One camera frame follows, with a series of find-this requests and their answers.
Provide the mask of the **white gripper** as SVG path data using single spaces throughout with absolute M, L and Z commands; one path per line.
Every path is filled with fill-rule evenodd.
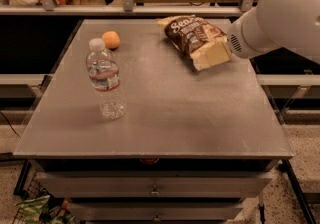
M 253 58 L 263 54 L 261 48 L 262 31 L 255 17 L 240 17 L 227 31 L 228 45 L 239 58 Z M 192 54 L 193 65 L 204 70 L 228 62 L 231 52 L 223 41 L 205 44 Z

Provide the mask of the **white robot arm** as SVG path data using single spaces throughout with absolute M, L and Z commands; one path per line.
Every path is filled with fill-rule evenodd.
M 231 24 L 227 52 L 251 59 L 286 48 L 320 63 L 320 0 L 259 0 Z

